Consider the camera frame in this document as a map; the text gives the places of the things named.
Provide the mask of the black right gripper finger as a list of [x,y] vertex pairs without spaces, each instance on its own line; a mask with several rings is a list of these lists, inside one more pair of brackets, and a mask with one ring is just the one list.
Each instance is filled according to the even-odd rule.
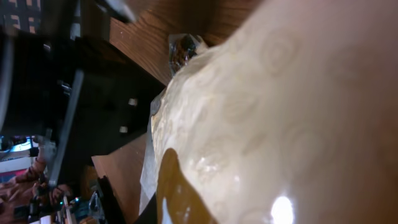
[[157,224],[157,199],[152,196],[144,211],[139,215],[134,224]]

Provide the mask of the brown printed snack pouch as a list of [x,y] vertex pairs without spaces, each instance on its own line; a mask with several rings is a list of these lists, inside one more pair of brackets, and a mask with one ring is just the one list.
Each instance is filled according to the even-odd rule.
[[152,117],[158,223],[396,223],[397,0],[268,0]]

